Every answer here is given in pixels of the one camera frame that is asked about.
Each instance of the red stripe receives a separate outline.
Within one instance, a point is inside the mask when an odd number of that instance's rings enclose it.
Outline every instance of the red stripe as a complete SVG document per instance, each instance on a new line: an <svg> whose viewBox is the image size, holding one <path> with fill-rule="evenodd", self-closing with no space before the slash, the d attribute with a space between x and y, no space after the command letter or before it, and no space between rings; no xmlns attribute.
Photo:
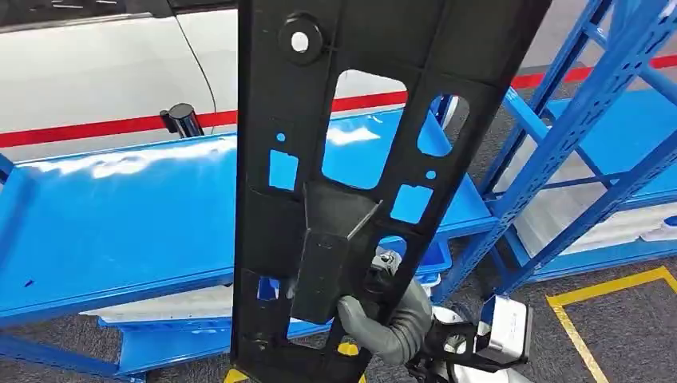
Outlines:
<svg viewBox="0 0 677 383"><path fill-rule="evenodd" d="M653 58L651 59L650 64L656 69L677 66L677 54ZM592 72L592 70L592 67L571 69L567 72L566 76L564 76L564 82L582 81L590 74L590 72ZM543 81L544 76L544 73L515 76L511 85L515 89L535 88ZM334 100L331 109L334 112L341 112L383 105L404 104L405 102L406 92L404 91L368 94ZM201 114L198 116L198 121L204 127L235 124L237 122L237 111L228 110L226 112ZM42 144L45 142L62 140L75 140L78 138L108 136L121 133L145 132L162 128L164 128L164 125L158 116L145 116L129 118L126 120L6 132L0 133L0 148L28 144Z"/></svg>

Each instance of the black plastic tab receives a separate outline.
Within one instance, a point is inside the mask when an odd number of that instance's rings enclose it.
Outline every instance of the black plastic tab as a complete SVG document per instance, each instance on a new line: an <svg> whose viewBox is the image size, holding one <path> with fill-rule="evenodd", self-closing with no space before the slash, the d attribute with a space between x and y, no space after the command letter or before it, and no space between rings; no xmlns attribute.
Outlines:
<svg viewBox="0 0 677 383"><path fill-rule="evenodd" d="M291 316L324 324L336 311L346 276L344 266L359 249L378 204L362 195L319 183L305 185L306 235L295 285Z"/></svg>

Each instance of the black plastic panel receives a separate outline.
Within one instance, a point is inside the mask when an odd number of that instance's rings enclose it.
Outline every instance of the black plastic panel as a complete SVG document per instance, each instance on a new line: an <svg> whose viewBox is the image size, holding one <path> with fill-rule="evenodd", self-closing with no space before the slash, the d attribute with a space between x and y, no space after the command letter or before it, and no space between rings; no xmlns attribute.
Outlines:
<svg viewBox="0 0 677 383"><path fill-rule="evenodd" d="M236 280L231 357L257 381L358 381L371 355L338 354L335 320L324 349L291 344L290 316L324 323L351 294L387 322L549 7L547 0L254 0L240 2ZM292 37L307 46L294 49ZM350 188L323 176L324 142L344 70L390 77L408 90L378 185ZM466 99L470 114L443 157L417 139L439 94ZM283 133L284 140L277 140ZM271 150L298 159L293 190L269 186ZM426 173L435 171L433 179ZM418 223L392 219L400 187L432 189ZM378 241L398 235L406 254L394 281L364 287ZM261 277L279 298L257 300Z"/></svg>

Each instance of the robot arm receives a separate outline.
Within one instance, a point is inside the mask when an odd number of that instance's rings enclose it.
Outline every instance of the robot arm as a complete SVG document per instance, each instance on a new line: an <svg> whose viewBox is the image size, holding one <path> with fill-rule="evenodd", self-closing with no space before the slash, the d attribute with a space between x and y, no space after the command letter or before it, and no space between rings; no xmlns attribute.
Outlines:
<svg viewBox="0 0 677 383"><path fill-rule="evenodd" d="M396 253L378 249L372 267L394 275L399 260ZM388 326L369 318L353 297L342 297L338 302L343 328L359 345L386 363L406 365L419 382L529 383L508 367L529 358L530 308L493 296L482 307L477 325L462 311L432 307L416 279Z"/></svg>

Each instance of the gray robotic finger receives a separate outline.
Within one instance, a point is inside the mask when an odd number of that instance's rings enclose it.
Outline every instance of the gray robotic finger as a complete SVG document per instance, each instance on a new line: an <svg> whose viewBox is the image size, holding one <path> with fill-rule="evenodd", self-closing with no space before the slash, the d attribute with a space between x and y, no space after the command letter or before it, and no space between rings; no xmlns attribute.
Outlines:
<svg viewBox="0 0 677 383"><path fill-rule="evenodd" d="M421 348L432 324L432 306L421 284L412 280L388 326L368 318L360 302L345 296L338 301L344 330L384 362L403 364Z"/></svg>

